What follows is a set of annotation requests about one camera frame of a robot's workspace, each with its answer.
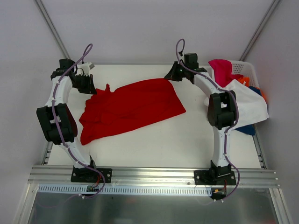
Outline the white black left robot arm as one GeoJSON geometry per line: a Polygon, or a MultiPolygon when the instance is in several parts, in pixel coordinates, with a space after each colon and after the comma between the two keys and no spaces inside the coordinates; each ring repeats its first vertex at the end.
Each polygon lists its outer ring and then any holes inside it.
{"type": "Polygon", "coordinates": [[[61,147],[73,163],[72,182],[97,182],[100,175],[90,154],[82,148],[78,139],[78,127],[67,105],[72,88],[80,93],[95,95],[91,70],[92,62],[76,65],[71,59],[61,59],[59,68],[50,78],[52,89],[45,106],[37,108],[36,114],[48,142],[61,147]]]}

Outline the red t shirt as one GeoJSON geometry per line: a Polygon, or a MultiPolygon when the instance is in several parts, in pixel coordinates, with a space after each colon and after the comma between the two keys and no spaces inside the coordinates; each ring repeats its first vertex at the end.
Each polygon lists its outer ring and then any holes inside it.
{"type": "Polygon", "coordinates": [[[97,89],[85,102],[79,121],[82,145],[145,127],[186,112],[173,85],[164,78],[148,79],[110,90],[97,89]]]}

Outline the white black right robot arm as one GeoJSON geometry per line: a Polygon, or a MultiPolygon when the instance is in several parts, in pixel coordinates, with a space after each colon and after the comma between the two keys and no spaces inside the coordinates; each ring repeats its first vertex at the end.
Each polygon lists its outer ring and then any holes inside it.
{"type": "Polygon", "coordinates": [[[183,60],[175,61],[164,78],[176,82],[186,78],[209,98],[207,119],[214,132],[214,153],[208,170],[194,171],[195,184],[235,186],[229,160],[230,133],[239,119],[235,93],[222,89],[205,69],[200,69],[195,53],[185,54],[183,60]]]}

